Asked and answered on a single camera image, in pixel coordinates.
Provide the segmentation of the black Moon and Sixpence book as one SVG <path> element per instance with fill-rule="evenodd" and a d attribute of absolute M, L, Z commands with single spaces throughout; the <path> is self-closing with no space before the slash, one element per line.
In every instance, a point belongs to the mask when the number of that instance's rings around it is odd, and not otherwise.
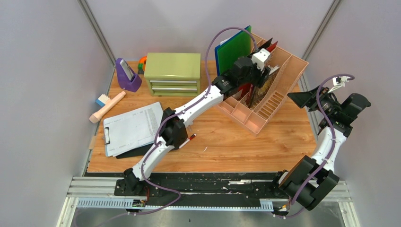
<path fill-rule="evenodd" d="M 255 107 L 257 105 L 257 102 L 259 102 L 261 99 L 264 98 L 264 96 L 267 94 L 274 79 L 276 78 L 276 76 L 279 72 L 279 68 L 280 68 L 279 65 L 276 65 L 275 67 L 271 67 L 270 65 L 268 65 L 268 67 L 270 69 L 270 73 L 269 73 L 268 79 L 266 80 L 264 85 L 261 88 L 253 87 L 250 92 L 249 98 L 247 100 L 247 106 L 250 109 Z"/>

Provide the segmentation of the red folder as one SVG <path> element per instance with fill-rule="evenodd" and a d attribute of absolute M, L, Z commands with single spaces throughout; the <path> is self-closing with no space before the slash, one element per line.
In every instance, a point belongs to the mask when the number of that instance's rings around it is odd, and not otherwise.
<path fill-rule="evenodd" d="M 278 43 L 278 41 L 276 41 L 275 43 L 272 44 L 272 39 L 273 38 L 271 38 L 270 40 L 268 40 L 265 43 L 263 43 L 260 46 L 260 48 L 264 48 L 267 51 L 272 52 L 275 49 L 275 47 L 277 46 L 277 43 Z M 250 83 L 241 86 L 239 88 L 238 92 L 235 95 L 233 95 L 233 98 L 235 98 L 236 100 L 240 101 L 249 92 L 250 88 L 251 88 L 251 84 Z"/>

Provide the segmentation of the peach file organizer rack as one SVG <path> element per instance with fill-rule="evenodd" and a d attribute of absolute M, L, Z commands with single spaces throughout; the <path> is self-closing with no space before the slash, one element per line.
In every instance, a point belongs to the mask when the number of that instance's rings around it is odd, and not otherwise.
<path fill-rule="evenodd" d="M 267 66 L 279 65 L 279 72 L 267 94 L 257 102 L 255 107 L 250 109 L 247 106 L 250 92 L 240 101 L 230 97 L 216 106 L 231 121 L 249 131 L 253 136 L 257 136 L 283 106 L 288 98 L 287 94 L 293 91 L 308 65 L 308 62 L 278 46 L 271 53 L 272 58 Z"/>

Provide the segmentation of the clipboard with white papers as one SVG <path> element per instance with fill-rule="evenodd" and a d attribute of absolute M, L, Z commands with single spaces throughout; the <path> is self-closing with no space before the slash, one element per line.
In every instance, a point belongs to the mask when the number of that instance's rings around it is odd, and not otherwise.
<path fill-rule="evenodd" d="M 163 109 L 155 102 L 103 120 L 105 155 L 115 157 L 154 142 Z"/>

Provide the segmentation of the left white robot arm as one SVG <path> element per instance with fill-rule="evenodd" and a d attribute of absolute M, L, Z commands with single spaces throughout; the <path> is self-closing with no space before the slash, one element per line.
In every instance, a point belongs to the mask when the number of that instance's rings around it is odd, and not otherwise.
<path fill-rule="evenodd" d="M 269 53 L 261 51 L 251 57 L 240 57 L 230 69 L 217 76 L 211 85 L 193 100 L 174 110 L 165 109 L 154 144 L 136 165 L 123 173 L 127 190 L 133 195 L 144 192 L 144 180 L 149 179 L 154 168 L 169 151 L 179 149 L 187 140 L 186 128 L 194 119 L 236 94 L 245 84 L 262 87 L 270 73 L 267 67 L 270 58 Z"/>

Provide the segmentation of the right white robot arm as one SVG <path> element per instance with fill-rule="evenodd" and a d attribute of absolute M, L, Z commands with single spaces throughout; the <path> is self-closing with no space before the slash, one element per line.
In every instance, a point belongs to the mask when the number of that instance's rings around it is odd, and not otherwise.
<path fill-rule="evenodd" d="M 334 162 L 342 144 L 349 137 L 351 124 L 371 103 L 366 97 L 352 93 L 343 103 L 327 87 L 306 92 L 288 93 L 300 108 L 319 111 L 324 118 L 319 123 L 317 144 L 311 157 L 304 156 L 291 170 L 276 174 L 270 184 L 275 197 L 288 195 L 307 210 L 314 209 L 339 182 Z"/>

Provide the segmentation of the green drawer cabinet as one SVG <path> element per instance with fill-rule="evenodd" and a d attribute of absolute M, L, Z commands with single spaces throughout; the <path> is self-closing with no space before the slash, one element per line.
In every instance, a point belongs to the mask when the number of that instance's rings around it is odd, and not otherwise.
<path fill-rule="evenodd" d="M 197 96 L 201 54 L 149 52 L 144 78 L 152 96 Z"/>

